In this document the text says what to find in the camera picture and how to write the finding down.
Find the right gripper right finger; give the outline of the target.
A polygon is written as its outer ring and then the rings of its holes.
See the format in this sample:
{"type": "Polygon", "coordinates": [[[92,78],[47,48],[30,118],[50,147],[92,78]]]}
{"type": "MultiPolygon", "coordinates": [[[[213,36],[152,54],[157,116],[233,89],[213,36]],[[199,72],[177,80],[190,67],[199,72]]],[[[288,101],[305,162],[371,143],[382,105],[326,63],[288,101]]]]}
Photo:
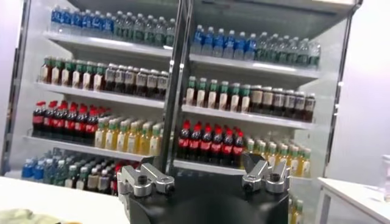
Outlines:
{"type": "Polygon", "coordinates": [[[241,158],[246,171],[241,182],[245,193],[265,189],[272,194],[282,194],[290,189],[290,167],[286,161],[272,166],[262,156],[253,153],[243,153],[241,158]]]}

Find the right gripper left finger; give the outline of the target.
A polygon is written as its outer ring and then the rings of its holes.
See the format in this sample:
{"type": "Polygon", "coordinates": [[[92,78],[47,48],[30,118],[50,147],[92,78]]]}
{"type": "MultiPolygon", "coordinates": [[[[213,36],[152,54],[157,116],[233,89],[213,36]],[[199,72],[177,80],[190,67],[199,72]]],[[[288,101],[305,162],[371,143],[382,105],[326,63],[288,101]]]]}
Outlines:
{"type": "Polygon", "coordinates": [[[159,165],[158,156],[143,158],[139,166],[122,166],[117,172],[118,194],[148,197],[155,190],[159,194],[171,195],[175,191],[175,180],[162,173],[154,165],[159,165]]]}

